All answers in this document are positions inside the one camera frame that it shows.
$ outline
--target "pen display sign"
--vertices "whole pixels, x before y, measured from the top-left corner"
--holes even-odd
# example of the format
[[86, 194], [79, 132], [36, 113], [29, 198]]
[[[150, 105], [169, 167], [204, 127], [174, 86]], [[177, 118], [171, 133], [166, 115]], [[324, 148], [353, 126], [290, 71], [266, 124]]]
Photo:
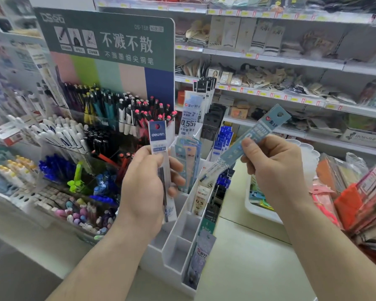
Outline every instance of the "pen display sign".
[[63, 82], [97, 83], [174, 106], [172, 19], [52, 8], [35, 14]]

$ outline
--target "color stripe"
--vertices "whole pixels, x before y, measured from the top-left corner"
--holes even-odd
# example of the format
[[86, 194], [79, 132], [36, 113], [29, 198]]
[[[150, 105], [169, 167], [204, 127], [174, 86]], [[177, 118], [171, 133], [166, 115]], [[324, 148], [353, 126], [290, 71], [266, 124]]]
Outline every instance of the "color stripe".
[[174, 110], [174, 72], [145, 67], [145, 80], [147, 96], [170, 104], [170, 109]]
[[124, 63], [119, 63], [120, 79], [123, 89], [126, 92], [138, 95], [142, 99], [147, 99], [145, 68]]
[[92, 86], [94, 83], [100, 84], [95, 59], [74, 55], [70, 55], [70, 57], [74, 63], [76, 74], [81, 80], [81, 84], [88, 86]]
[[67, 54], [62, 54], [58, 52], [50, 52], [53, 61], [58, 67], [60, 73], [60, 79], [62, 82], [70, 82], [80, 84], [80, 79], [76, 74], [74, 63], [72, 62], [71, 56]]
[[95, 64], [100, 79], [100, 86], [123, 93], [119, 63], [95, 59]]

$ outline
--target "fingernail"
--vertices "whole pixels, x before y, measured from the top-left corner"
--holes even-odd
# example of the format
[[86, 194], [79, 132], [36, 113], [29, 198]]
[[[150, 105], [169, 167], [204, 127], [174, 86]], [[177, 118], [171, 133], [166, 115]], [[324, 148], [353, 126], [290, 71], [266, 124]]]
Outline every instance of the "fingernail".
[[243, 147], [249, 147], [253, 143], [253, 140], [251, 140], [249, 137], [246, 137], [242, 140], [241, 145]]

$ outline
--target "green stripe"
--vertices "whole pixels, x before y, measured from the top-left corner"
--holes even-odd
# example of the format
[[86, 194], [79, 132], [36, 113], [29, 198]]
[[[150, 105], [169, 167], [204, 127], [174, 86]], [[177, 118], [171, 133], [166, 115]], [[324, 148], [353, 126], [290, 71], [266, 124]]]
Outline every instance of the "green stripe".
[[97, 73], [95, 59], [70, 55], [74, 63], [75, 72], [82, 84], [92, 86], [94, 83], [100, 84]]
[[100, 86], [115, 92], [123, 92], [118, 63], [95, 59]]

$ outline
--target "pen refill package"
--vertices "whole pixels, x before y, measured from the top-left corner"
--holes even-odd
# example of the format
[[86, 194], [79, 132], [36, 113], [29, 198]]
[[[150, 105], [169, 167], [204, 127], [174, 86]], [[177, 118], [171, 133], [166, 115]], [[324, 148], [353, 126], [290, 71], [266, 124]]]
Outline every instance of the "pen refill package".
[[174, 199], [169, 196], [167, 192], [168, 188], [171, 186], [171, 173], [165, 130], [165, 121], [149, 122], [149, 136], [152, 154], [163, 154], [163, 163], [161, 167], [158, 168], [158, 175], [163, 183], [164, 223], [167, 223], [177, 219], [177, 211], [175, 210]]
[[217, 177], [243, 156], [244, 151], [241, 142], [244, 138], [249, 137], [258, 143], [290, 118], [291, 116], [280, 105], [276, 104], [258, 120], [252, 129], [242, 135], [228, 150], [221, 154], [217, 161], [201, 177], [199, 184], [209, 188], [213, 187]]
[[180, 133], [171, 148], [172, 156], [176, 157], [184, 166], [180, 173], [185, 179], [185, 186], [180, 187], [180, 191], [189, 193], [198, 175], [199, 162], [201, 159], [201, 141], [193, 137], [198, 115], [201, 110], [203, 98], [201, 96], [186, 97], [182, 109]]

